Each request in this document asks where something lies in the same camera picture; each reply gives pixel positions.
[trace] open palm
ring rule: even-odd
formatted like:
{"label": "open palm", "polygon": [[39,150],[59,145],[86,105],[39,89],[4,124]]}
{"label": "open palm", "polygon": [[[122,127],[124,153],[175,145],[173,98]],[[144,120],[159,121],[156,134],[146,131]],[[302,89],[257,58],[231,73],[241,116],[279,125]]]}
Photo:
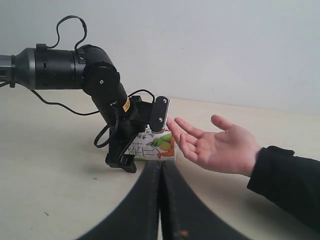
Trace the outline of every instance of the open palm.
{"label": "open palm", "polygon": [[185,158],[207,170],[250,177],[261,149],[255,137],[221,116],[211,122],[223,131],[204,131],[181,118],[168,118],[167,126]]}

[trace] robotic arm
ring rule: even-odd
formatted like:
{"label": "robotic arm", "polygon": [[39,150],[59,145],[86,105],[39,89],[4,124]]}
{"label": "robotic arm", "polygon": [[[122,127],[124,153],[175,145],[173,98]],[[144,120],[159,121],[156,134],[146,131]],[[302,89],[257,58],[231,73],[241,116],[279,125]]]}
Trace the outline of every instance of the robotic arm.
{"label": "robotic arm", "polygon": [[[75,44],[74,50],[54,49],[60,40],[59,25],[71,18],[81,21],[83,39]],[[140,91],[127,95],[119,72],[103,49],[89,44],[78,47],[87,36],[86,23],[80,17],[64,17],[58,22],[56,32],[58,41],[54,46],[39,43],[36,48],[25,48],[18,55],[0,55],[0,82],[4,82],[0,87],[9,85],[14,88],[20,84],[38,97],[35,90],[82,89],[91,96],[98,109],[93,113],[99,112],[106,122],[94,145],[97,148],[108,145],[105,162],[111,168],[135,173],[134,155],[125,154],[125,151],[148,125],[154,133],[164,131],[170,100],[164,96],[156,99],[153,96],[152,102],[145,102],[140,96],[133,95]],[[98,144],[107,130],[108,140]]]}

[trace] white tabletop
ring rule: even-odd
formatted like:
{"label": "white tabletop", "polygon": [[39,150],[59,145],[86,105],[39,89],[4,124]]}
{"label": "white tabletop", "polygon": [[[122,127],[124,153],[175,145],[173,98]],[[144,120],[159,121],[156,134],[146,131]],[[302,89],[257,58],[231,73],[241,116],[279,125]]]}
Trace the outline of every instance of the white tabletop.
{"label": "white tabletop", "polygon": [[[39,91],[78,112],[96,108],[81,90]],[[110,168],[107,150],[93,146],[105,123],[40,102],[29,90],[0,88],[1,239],[75,239],[111,213],[140,176]],[[262,146],[294,149],[320,159],[320,117],[172,99],[170,116],[199,128],[220,114],[254,133]],[[255,240],[319,239],[292,216],[246,189],[249,179],[204,170],[179,153],[176,164],[199,198],[222,220]]]}

